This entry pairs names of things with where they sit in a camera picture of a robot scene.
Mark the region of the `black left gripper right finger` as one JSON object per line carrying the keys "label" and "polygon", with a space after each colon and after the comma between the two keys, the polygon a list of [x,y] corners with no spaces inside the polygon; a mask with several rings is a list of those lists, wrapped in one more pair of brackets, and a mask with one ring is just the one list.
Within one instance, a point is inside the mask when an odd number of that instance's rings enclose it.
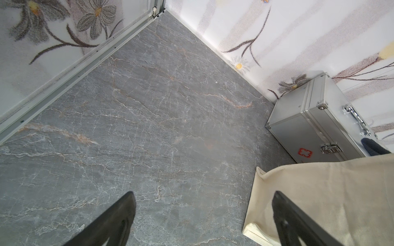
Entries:
{"label": "black left gripper right finger", "polygon": [[276,191],[272,200],[274,221],[283,246],[340,246],[284,193]]}

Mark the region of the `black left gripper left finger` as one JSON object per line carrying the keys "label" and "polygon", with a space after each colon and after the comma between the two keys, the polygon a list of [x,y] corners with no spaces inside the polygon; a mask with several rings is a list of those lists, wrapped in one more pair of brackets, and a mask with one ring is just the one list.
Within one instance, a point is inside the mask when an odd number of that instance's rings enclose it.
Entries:
{"label": "black left gripper left finger", "polygon": [[136,215],[136,199],[129,191],[66,246],[125,246]]}

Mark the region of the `silver aluminium case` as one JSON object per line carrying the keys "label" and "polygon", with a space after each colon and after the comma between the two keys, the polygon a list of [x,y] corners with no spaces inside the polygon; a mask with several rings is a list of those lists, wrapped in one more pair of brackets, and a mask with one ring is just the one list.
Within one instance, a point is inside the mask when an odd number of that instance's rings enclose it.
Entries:
{"label": "silver aluminium case", "polygon": [[266,128],[297,163],[368,157],[377,135],[326,73],[277,100]]}

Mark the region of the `beige canvas shopping bag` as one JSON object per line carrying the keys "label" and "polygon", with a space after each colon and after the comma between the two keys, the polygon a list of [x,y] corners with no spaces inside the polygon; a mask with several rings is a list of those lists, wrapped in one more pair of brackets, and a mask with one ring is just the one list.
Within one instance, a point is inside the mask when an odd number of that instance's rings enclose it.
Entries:
{"label": "beige canvas shopping bag", "polygon": [[393,245],[394,154],[362,143],[368,157],[257,168],[243,234],[262,246],[279,245],[272,200],[280,191],[345,246]]}

